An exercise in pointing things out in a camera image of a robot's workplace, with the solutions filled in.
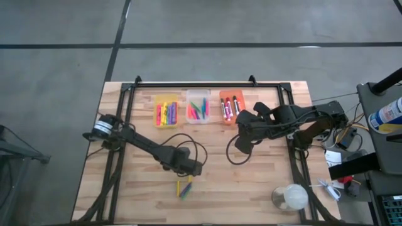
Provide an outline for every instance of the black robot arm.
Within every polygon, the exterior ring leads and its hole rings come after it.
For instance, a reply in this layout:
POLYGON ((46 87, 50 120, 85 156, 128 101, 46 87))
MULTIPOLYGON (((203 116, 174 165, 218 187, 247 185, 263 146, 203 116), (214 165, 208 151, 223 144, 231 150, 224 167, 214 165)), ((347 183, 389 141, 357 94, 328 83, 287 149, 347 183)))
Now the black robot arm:
POLYGON ((127 124, 120 130, 114 130, 116 124, 124 124, 116 116, 104 115, 95 123, 91 132, 84 133, 83 136, 89 141, 103 140, 102 146, 117 150, 122 142, 127 142, 143 151, 150 153, 158 161, 164 170, 172 170, 180 175, 201 175, 203 164, 189 159, 190 150, 188 148, 176 148, 155 143, 154 141, 140 135, 127 124))
POLYGON ((263 139, 276 139, 292 133, 294 133, 294 147, 306 149, 315 136, 327 129, 345 127, 348 121, 343 108, 337 101, 310 107, 281 105, 272 110, 263 103, 257 102, 254 110, 258 113, 257 115, 243 110, 236 119, 239 137, 235 147, 245 154, 249 154, 254 145, 259 144, 263 139), (315 123, 308 129, 299 131, 299 127, 308 122, 315 123))

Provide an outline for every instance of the gray floor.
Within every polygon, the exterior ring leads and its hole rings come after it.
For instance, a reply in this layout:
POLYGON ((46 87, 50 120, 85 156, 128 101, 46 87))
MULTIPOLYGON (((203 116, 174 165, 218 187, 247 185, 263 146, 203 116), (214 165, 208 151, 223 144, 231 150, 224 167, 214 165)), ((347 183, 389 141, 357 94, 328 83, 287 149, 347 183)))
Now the gray floor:
MULTIPOLYGON (((0 1, 0 44, 113 43, 124 0, 0 1)), ((392 0, 133 0, 122 43, 402 41, 392 0)), ((0 124, 46 154, 32 162, 17 225, 68 222, 111 50, 0 50, 0 124)), ((112 81, 306 80, 312 99, 401 66, 402 47, 119 50, 112 81)), ((347 110, 356 96, 339 98, 347 110)), ((372 150, 365 136, 364 148, 372 150)), ((365 203, 339 203, 347 222, 365 203)))

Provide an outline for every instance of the yellow container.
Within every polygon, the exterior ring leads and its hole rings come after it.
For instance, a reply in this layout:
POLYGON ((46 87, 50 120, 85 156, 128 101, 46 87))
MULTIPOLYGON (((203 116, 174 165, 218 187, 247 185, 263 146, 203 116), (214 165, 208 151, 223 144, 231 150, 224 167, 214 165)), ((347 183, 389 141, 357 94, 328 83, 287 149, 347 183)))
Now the yellow container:
POLYGON ((166 129, 166 128, 176 128, 178 124, 178 96, 175 94, 166 94, 166 95, 157 95, 155 96, 155 100, 153 103, 153 124, 155 125, 156 128, 158 129, 166 129), (166 122, 168 121, 168 117, 166 114, 161 114, 160 115, 160 125, 158 125, 158 106, 161 106, 161 112, 167 113, 167 107, 169 105, 172 105, 172 103, 176 102, 176 107, 173 109, 173 112, 175 113, 176 121, 174 124, 167 124, 166 122))

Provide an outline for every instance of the wooden table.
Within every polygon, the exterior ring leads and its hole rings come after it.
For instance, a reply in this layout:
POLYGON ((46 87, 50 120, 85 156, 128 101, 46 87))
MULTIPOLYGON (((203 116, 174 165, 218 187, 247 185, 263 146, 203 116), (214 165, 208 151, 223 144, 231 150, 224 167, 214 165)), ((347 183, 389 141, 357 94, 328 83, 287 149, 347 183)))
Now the wooden table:
MULTIPOLYGON (((105 84, 99 105, 100 113, 116 113, 120 87, 121 82, 105 84)), ((306 82, 291 82, 291 87, 295 104, 299 106, 312 104, 306 82)), ((225 148, 230 138, 237 134, 237 127, 222 124, 218 98, 222 88, 210 89, 211 117, 209 123, 205 125, 192 125, 186 122, 186 90, 136 89, 131 122, 136 126, 138 133, 157 143, 162 143, 178 132, 191 135, 194 140, 207 148, 209 154, 202 175, 193 179, 193 188, 182 201, 176 197, 177 175, 163 171, 159 163, 148 153, 127 145, 115 223, 298 223, 297 212, 282 212, 271 201, 271 192, 276 187, 293 183, 285 138, 264 140, 254 147, 249 162, 242 166, 231 165, 226 159, 225 148), (159 94, 179 96, 177 129, 157 129, 153 125, 153 100, 155 95, 159 94)), ((270 108, 279 105, 276 89, 255 87, 245 88, 242 91, 246 109, 251 112, 257 101, 265 103, 270 108)), ((187 138, 177 137, 168 144, 177 145, 184 140, 187 138)), ((89 153, 99 149, 100 145, 92 143, 89 153)), ((191 145, 188 147, 194 158, 194 148, 191 145)), ((246 157, 234 147, 230 149, 230 156, 237 162, 246 157)), ((200 150, 199 161, 203 161, 204 158, 205 154, 200 150)), ((73 220, 80 218, 100 193, 106 159, 107 151, 101 151, 87 160, 73 220)), ((318 183, 317 178, 330 180, 322 149, 311 148, 307 163, 312 184, 318 183)), ((314 188, 314 191, 330 213, 340 218, 336 201, 321 187, 314 188)), ((110 199, 106 201, 105 218, 109 211, 109 202, 110 199)))

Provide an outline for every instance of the orange container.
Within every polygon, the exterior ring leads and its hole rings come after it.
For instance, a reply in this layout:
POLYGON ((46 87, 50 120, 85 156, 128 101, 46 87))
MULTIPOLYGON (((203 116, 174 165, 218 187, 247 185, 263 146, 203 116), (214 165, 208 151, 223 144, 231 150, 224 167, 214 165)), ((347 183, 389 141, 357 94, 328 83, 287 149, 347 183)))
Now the orange container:
POLYGON ((231 108, 228 110, 231 110, 233 113, 233 116, 231 116, 231 120, 228 121, 227 119, 224 118, 223 116, 223 111, 222 111, 222 120, 224 121, 224 124, 227 125, 233 125, 236 123, 237 115, 236 115, 236 108, 234 107, 234 96, 236 96, 237 102, 240 107, 240 111, 246 109, 246 105, 244 104, 244 97, 243 97, 243 92, 241 90, 223 90, 219 92, 219 99, 223 99, 225 106, 227 106, 227 98, 229 98, 230 101, 230 106, 231 108))

